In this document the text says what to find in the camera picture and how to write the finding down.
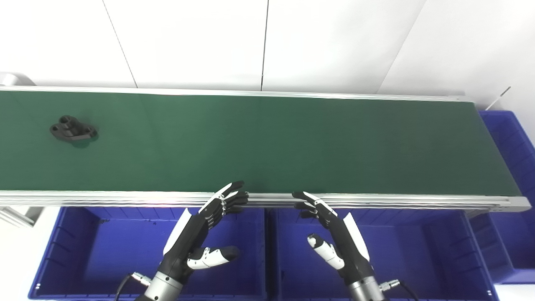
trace aluminum frame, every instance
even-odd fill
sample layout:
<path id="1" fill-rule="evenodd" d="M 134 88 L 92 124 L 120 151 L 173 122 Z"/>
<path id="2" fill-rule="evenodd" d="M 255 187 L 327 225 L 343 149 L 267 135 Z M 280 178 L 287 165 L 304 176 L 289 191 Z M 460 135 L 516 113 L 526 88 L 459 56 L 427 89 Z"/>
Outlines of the aluminum frame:
<path id="1" fill-rule="evenodd" d="M 2 206 L 0 206 L 0 220 L 20 228 L 31 228 L 35 224 L 35 221 L 26 215 L 19 213 L 13 208 Z"/>
<path id="2" fill-rule="evenodd" d="M 201 207 L 213 192 L 165 191 L 0 191 L 2 206 Z M 462 209 L 520 212 L 525 197 L 431 194 L 315 194 L 333 208 Z M 290 193 L 250 193 L 247 207 L 293 207 Z"/>
<path id="3" fill-rule="evenodd" d="M 100 88 L 100 87 L 54 87 L 54 86 L 0 86 L 0 91 L 31 92 L 83 92 L 83 93 L 125 93 L 152 95 L 216 95 L 216 96 L 261 96 L 261 97 L 300 97 L 323 99 L 368 99 L 368 100 L 411 100 L 411 101 L 462 101 L 470 102 L 466 96 L 418 96 L 418 95 L 382 95 L 382 94 L 342 94 L 342 93 L 306 93 L 306 92 L 271 92 L 271 91 L 227 91 L 227 90 L 193 90 L 167 88 Z"/>

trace green conveyor belt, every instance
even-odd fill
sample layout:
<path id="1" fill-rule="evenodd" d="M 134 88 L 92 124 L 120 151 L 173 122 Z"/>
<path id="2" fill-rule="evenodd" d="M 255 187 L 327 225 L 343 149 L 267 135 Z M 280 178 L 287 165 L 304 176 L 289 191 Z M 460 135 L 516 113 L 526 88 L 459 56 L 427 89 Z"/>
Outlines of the green conveyor belt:
<path id="1" fill-rule="evenodd" d="M 61 115 L 97 139 L 57 140 Z M 469 102 L 0 92 L 0 189 L 520 195 Z"/>

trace black mechanical part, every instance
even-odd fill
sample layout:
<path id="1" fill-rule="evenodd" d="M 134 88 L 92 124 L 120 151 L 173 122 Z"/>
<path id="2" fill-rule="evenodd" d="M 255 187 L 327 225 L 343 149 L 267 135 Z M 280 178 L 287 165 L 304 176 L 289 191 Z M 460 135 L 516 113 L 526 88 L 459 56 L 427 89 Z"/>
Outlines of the black mechanical part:
<path id="1" fill-rule="evenodd" d="M 59 123 L 50 127 L 54 137 L 63 141 L 77 141 L 89 139 L 97 135 L 94 126 L 81 123 L 75 117 L 64 115 L 59 118 Z"/>
<path id="2" fill-rule="evenodd" d="M 131 277 L 132 277 L 132 273 L 127 274 L 123 278 L 123 280 L 121 281 L 121 284 L 117 288 L 117 293 L 115 294 L 115 298 L 113 299 L 113 301 L 119 301 L 119 295 L 121 295 L 121 292 L 123 291 L 123 288 L 125 287 L 125 284 L 128 282 L 128 280 L 130 280 Z"/>
<path id="3" fill-rule="evenodd" d="M 188 266 L 188 259 L 198 260 L 207 248 L 201 248 L 208 231 L 215 227 L 227 213 L 241 211 L 240 205 L 248 201 L 248 193 L 236 191 L 243 181 L 233 182 L 223 187 L 208 200 L 195 215 L 191 215 L 173 246 L 165 253 L 158 266 L 156 276 L 149 287 L 136 301 L 175 301 L 182 287 L 188 282 L 194 269 Z M 224 264 L 235 259 L 239 251 L 236 247 L 213 249 L 224 259 Z"/>
<path id="4" fill-rule="evenodd" d="M 313 238 L 316 240 L 316 243 L 312 248 L 316 249 L 319 246 L 323 245 L 326 241 L 323 240 L 323 238 L 320 235 L 317 235 L 316 233 L 308 234 L 308 238 Z"/>
<path id="5" fill-rule="evenodd" d="M 411 288 L 405 283 L 405 281 L 400 280 L 400 286 L 403 287 L 407 291 L 407 293 L 409 293 L 410 297 L 414 299 L 414 301 L 419 301 L 416 293 L 413 290 L 411 290 Z"/>
<path id="6" fill-rule="evenodd" d="M 371 264 L 358 251 L 343 220 L 337 217 L 330 208 L 324 206 L 319 198 L 315 200 L 304 192 L 293 192 L 292 196 L 306 201 L 298 202 L 294 206 L 297 209 L 306 209 L 300 213 L 300 217 L 316 216 L 323 227 L 331 233 L 337 253 L 345 262 L 344 267 L 338 270 L 338 273 L 346 285 L 375 275 Z"/>

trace white fingertip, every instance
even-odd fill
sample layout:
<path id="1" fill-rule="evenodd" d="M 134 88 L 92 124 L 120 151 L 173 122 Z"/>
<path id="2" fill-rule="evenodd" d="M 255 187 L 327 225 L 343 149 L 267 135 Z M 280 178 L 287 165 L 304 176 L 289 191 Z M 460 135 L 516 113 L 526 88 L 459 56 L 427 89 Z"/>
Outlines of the white fingertip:
<path id="1" fill-rule="evenodd" d="M 309 245 L 314 249 L 314 251 L 316 251 L 316 253 L 318 253 L 318 255 L 323 258 L 323 260 L 325 260 L 330 266 L 337 270 L 343 268 L 345 263 L 343 259 L 338 257 L 333 245 L 326 241 L 323 241 L 321 246 L 314 248 L 314 246 L 316 245 L 316 239 L 313 237 L 308 237 L 307 240 Z"/>
<path id="2" fill-rule="evenodd" d="M 306 191 L 303 191 L 303 194 L 306 195 L 307 197 L 311 198 L 314 201 L 321 200 L 319 197 L 317 197 L 317 196 L 315 196 L 313 194 L 310 194 L 310 193 L 308 193 Z"/>
<path id="3" fill-rule="evenodd" d="M 327 210 L 329 210 L 330 212 L 332 212 L 332 214 L 334 214 L 334 216 L 338 216 L 338 214 L 336 213 L 336 211 L 334 211 L 331 206 L 327 205 L 327 203 L 322 200 L 321 198 L 313 195 L 313 194 L 310 194 L 306 191 L 303 191 L 303 194 L 306 195 L 307 197 L 311 198 L 313 201 L 314 201 L 314 206 L 317 205 L 317 204 L 322 204 L 323 207 L 327 208 Z"/>
<path id="4" fill-rule="evenodd" d="M 184 227 L 188 223 L 191 216 L 192 214 L 189 212 L 188 208 L 184 209 L 184 212 L 182 212 L 182 215 L 178 219 L 176 225 L 174 225 L 173 231 L 171 231 L 171 234 L 167 239 L 167 243 L 165 243 L 164 255 L 173 247 L 174 243 L 177 241 L 178 237 L 184 230 Z"/>
<path id="5" fill-rule="evenodd" d="M 216 192 L 216 195 L 219 196 L 219 195 L 223 194 L 223 192 L 225 192 L 230 186 L 232 186 L 232 183 L 228 183 L 225 187 L 223 187 L 220 190 L 218 190 Z"/>
<path id="6" fill-rule="evenodd" d="M 228 183 L 225 187 L 221 188 L 216 193 L 214 193 L 212 195 L 212 197 L 206 203 L 204 203 L 204 205 L 201 207 L 201 209 L 199 209 L 199 212 L 201 212 L 203 209 L 205 209 L 206 206 L 208 206 L 208 204 L 211 203 L 214 199 L 222 199 L 223 198 L 223 192 L 225 192 L 231 185 L 232 185 L 232 183 Z"/>
<path id="7" fill-rule="evenodd" d="M 227 197 L 224 198 L 223 200 L 226 200 L 226 199 L 228 199 L 228 198 L 231 198 L 231 197 L 235 196 L 236 194 L 238 194 L 238 192 L 239 192 L 239 191 L 231 192 L 231 193 L 230 193 L 229 195 L 227 195 Z"/>
<path id="8" fill-rule="evenodd" d="M 357 223 L 355 223 L 355 220 L 353 219 L 351 212 L 348 213 L 346 217 L 343 218 L 343 223 L 346 224 L 347 230 L 349 231 L 349 234 L 351 235 L 353 242 L 357 246 L 357 250 L 360 252 L 362 256 L 364 256 L 364 258 L 370 261 L 370 254 L 368 253 L 368 248 L 366 247 L 364 238 L 362 238 L 362 234 L 360 230 L 358 229 Z"/>
<path id="9" fill-rule="evenodd" d="M 188 267 L 191 269 L 207 269 L 222 264 L 226 264 L 226 260 L 219 249 L 210 253 L 210 248 L 204 249 L 204 253 L 200 259 L 188 259 Z"/>

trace cable connector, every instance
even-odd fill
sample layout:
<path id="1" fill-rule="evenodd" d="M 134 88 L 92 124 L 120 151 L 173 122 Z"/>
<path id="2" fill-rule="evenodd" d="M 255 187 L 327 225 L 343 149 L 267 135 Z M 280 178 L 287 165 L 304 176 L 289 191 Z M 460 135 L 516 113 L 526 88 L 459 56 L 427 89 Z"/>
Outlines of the cable connector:
<path id="1" fill-rule="evenodd" d="M 138 272 L 133 272 L 132 273 L 132 278 L 133 279 L 136 279 L 139 283 L 145 285 L 146 287 L 148 287 L 150 285 L 150 283 L 152 282 L 152 279 L 145 276 L 145 275 L 142 275 Z"/>
<path id="2" fill-rule="evenodd" d="M 398 279 L 394 279 L 394 280 L 390 280 L 390 281 L 381 283 L 379 285 L 379 289 L 381 291 L 387 291 L 387 290 L 389 290 L 391 288 L 397 287 L 398 285 L 400 285 L 400 281 Z"/>

